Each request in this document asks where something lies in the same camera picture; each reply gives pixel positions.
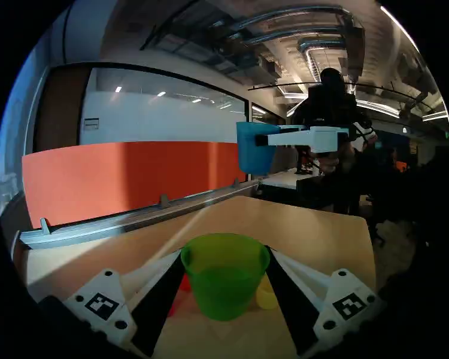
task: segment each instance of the person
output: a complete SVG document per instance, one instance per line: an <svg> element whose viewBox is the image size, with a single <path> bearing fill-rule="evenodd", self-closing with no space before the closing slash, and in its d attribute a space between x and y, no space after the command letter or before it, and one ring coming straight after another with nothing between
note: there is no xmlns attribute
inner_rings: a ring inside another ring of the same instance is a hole
<svg viewBox="0 0 449 359"><path fill-rule="evenodd" d="M296 109L291 117L292 124L302 124L309 128L311 126L349 126L352 143L344 151L335 154L313 154L306 146L296 146L298 162L296 173L302 173L301 165L303 157L318 158L321 170L324 173L333 171L339 163L339 157L345 162L354 157L350 151L355 148L363 150L363 146L373 143L377 136L372 129L370 121L357 109L354 95L346 92L341 73L333 68L321 71L321 84L309 88L309 96Z"/></svg>

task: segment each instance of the glass window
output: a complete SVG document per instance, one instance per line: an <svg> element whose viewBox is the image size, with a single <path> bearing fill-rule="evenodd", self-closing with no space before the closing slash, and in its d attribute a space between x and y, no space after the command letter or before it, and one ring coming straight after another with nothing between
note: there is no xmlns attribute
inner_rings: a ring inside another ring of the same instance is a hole
<svg viewBox="0 0 449 359"><path fill-rule="evenodd" d="M286 124L286 120L265 110L264 108L253 104L251 106L251 117L253 122L269 123L282 125Z"/></svg>
<svg viewBox="0 0 449 359"><path fill-rule="evenodd" d="M127 69L93 69L80 144L131 141L236 143L245 102L188 81Z"/></svg>

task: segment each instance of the green plastic cup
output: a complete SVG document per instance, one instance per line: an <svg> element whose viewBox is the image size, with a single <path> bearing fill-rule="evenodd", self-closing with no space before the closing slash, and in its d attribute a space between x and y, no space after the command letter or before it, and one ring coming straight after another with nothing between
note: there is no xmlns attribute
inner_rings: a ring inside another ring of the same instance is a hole
<svg viewBox="0 0 449 359"><path fill-rule="evenodd" d="M248 308L268 267L269 253L253 238L215 233L188 242L181 261L201 312L228 321Z"/></svg>

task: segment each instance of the orange partition panel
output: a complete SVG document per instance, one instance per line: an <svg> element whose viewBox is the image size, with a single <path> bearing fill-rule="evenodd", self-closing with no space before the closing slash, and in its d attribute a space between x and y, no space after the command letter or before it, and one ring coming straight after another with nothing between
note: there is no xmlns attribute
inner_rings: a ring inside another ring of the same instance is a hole
<svg viewBox="0 0 449 359"><path fill-rule="evenodd" d="M238 145L116 142L23 156L25 198L34 228L102 217L245 181Z"/></svg>

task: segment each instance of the ceiling light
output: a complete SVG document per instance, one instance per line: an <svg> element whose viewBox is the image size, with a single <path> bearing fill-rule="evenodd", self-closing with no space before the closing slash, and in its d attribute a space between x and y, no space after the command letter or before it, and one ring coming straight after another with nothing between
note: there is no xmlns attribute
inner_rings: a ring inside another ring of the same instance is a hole
<svg viewBox="0 0 449 359"><path fill-rule="evenodd" d="M439 111L439 112L435 112L435 113L429 114L429 115L425 115L425 116L423 116L423 118L431 117L431 116L434 116L434 115L442 115L442 114L446 114L446 115L447 115L446 110L444 110L444 111Z"/></svg>
<svg viewBox="0 0 449 359"><path fill-rule="evenodd" d="M444 99L442 99L442 104L444 105L445 112L448 114L447 107L445 106ZM447 123L449 124L449 115L447 115Z"/></svg>
<svg viewBox="0 0 449 359"><path fill-rule="evenodd" d="M391 20L393 20L393 22L398 26L399 29L401 29L401 31L404 33L404 35L407 36L407 38L409 39L409 41L411 42L411 44L413 44L414 48L416 49L417 52L419 52L419 49L417 48L415 42L413 39L411 39L410 35L408 34L408 32L402 27L402 25L399 23L399 21L397 21L394 16L392 16L389 11L386 10L386 8L384 6L381 6L381 10L389 16L389 18Z"/></svg>
<svg viewBox="0 0 449 359"><path fill-rule="evenodd" d="M439 115L439 116L431 117L431 118L424 118L423 117L423 122L431 121L431 120L437 120L438 118L446 118L446 117L447 117L447 115Z"/></svg>
<svg viewBox="0 0 449 359"><path fill-rule="evenodd" d="M258 111L258 112L261 113L261 114L265 114L265 113L266 113L266 111L263 111L262 109L260 109L260 108L258 108L258 107L256 107L256 106L251 106L251 108L252 108L253 110L255 110L255 111Z"/></svg>
<svg viewBox="0 0 449 359"><path fill-rule="evenodd" d="M208 98L204 98L202 96L193 96L193 95L185 95L184 93L177 93L178 96L192 97L195 99L209 100Z"/></svg>
<svg viewBox="0 0 449 359"><path fill-rule="evenodd" d="M307 99L308 94L307 93L285 93L284 97L287 99Z"/></svg>
<svg viewBox="0 0 449 359"><path fill-rule="evenodd" d="M378 104L376 102L363 101L363 100L356 100L356 102L357 102L358 107L371 109L373 111L378 111L385 115L399 118L399 111L390 106Z"/></svg>
<svg viewBox="0 0 449 359"><path fill-rule="evenodd" d="M425 121L431 121L431 120L436 120L438 118L449 118L447 111L440 111L440 112L436 112L434 114L430 114L430 115L425 115L423 116L423 122Z"/></svg>
<svg viewBox="0 0 449 359"><path fill-rule="evenodd" d="M300 104L302 104L303 102L304 102L304 100L299 101L297 105L295 105L292 109L290 109L290 110L286 113L286 117L292 116L293 113L295 113L295 109L297 109L298 106L299 106Z"/></svg>

